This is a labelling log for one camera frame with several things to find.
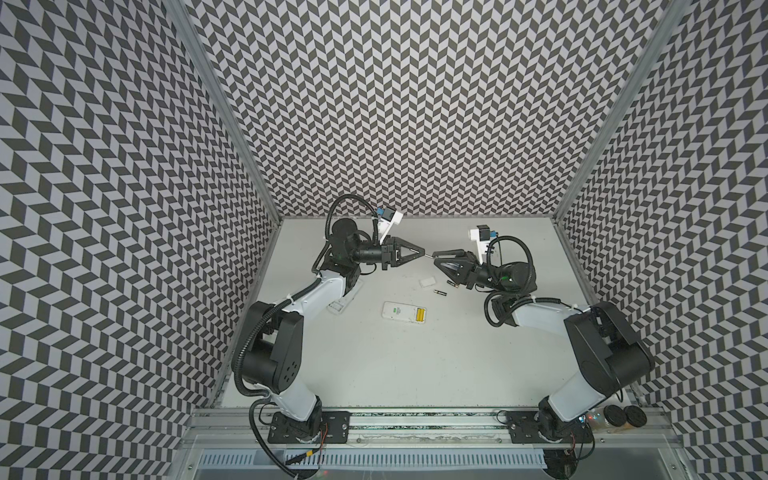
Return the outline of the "white battery cover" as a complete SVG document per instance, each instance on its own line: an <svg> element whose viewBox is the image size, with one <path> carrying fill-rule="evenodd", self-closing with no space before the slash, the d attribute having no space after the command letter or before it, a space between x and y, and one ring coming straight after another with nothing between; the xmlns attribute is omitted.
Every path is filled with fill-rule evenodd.
<svg viewBox="0 0 768 480"><path fill-rule="evenodd" d="M421 288L430 288L436 284L436 279L433 276L429 276L419 280Z"/></svg>

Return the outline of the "white remote with green buttons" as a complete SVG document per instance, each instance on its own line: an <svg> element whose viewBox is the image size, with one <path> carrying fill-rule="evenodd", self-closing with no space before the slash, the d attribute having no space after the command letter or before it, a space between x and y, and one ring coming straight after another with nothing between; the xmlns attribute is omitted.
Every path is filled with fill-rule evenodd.
<svg viewBox="0 0 768 480"><path fill-rule="evenodd" d="M410 304L385 302L382 306L381 315L388 320L424 324L427 318L427 310Z"/></svg>

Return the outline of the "small white remote control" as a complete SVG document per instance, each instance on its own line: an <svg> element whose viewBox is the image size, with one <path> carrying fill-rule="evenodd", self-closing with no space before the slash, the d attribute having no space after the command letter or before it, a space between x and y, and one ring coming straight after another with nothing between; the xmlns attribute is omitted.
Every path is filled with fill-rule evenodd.
<svg viewBox="0 0 768 480"><path fill-rule="evenodd" d="M363 280L358 280L354 287L346 295L338 300L331 302L327 306L327 310L335 315L341 315L356 298L364 284L365 282Z"/></svg>

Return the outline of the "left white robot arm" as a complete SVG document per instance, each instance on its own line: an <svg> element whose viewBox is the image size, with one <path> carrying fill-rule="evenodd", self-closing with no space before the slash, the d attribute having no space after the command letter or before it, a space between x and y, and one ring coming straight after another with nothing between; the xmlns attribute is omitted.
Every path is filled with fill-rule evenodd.
<svg viewBox="0 0 768 480"><path fill-rule="evenodd" d="M402 218L399 211L378 210L372 234L351 218L328 221L311 267L313 282L278 303L257 301L248 308L231 361L232 380L241 395L278 407L275 430L286 430L290 442L311 442L323 431L322 401L298 380L304 322L350 296L363 264L386 270L425 255L423 248L390 235Z"/></svg>

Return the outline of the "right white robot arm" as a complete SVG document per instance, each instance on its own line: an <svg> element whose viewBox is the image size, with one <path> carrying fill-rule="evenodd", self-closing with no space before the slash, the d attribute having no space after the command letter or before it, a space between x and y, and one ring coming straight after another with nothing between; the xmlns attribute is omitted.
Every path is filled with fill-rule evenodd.
<svg viewBox="0 0 768 480"><path fill-rule="evenodd" d="M533 328L569 341L578 370L539 402L531 420L541 440L556 443L574 433L589 410L651 373L655 359L614 304L580 306L536 296L533 256L526 246L522 250L523 261L499 265L482 263L473 252L460 249L436 251L432 258L455 284L487 290L483 313L490 326Z"/></svg>

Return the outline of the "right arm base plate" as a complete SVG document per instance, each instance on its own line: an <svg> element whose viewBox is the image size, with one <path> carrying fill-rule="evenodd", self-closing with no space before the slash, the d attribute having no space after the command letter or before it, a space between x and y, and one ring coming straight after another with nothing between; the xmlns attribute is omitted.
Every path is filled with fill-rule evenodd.
<svg viewBox="0 0 768 480"><path fill-rule="evenodd" d="M506 427L513 444L582 445L594 442L591 427L583 417L568 422L537 410L502 410L496 419Z"/></svg>

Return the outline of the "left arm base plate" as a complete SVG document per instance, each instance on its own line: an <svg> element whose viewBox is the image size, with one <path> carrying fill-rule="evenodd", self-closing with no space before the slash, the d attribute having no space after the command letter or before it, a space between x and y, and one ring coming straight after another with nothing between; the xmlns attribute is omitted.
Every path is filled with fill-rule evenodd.
<svg viewBox="0 0 768 480"><path fill-rule="evenodd" d="M270 444L346 444L350 432L351 413L342 410L323 410L306 421L294 420L276 412L270 423Z"/></svg>

